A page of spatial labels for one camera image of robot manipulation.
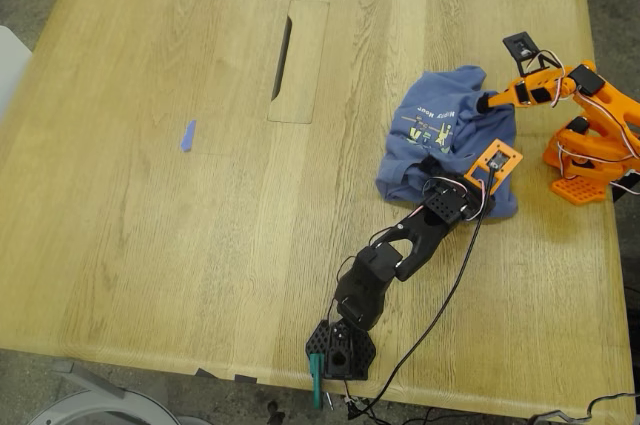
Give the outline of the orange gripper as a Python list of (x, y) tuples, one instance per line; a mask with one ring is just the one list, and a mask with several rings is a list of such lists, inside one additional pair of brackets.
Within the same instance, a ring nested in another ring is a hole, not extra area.
[(534, 105), (555, 106), (560, 99), (569, 96), (569, 79), (564, 68), (547, 68), (515, 80), (509, 91), (501, 93), (484, 91), (477, 101), (479, 113), (497, 109), (513, 109)]

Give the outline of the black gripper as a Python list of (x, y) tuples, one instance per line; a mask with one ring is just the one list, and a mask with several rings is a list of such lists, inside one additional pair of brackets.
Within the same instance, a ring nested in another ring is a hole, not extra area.
[(426, 156), (418, 169), (427, 177), (432, 177), (437, 185), (449, 185), (461, 198), (459, 206), (462, 216), (488, 215), (495, 208), (495, 199), (490, 195), (486, 179), (468, 180), (464, 175), (445, 174), (440, 162), (433, 156)]

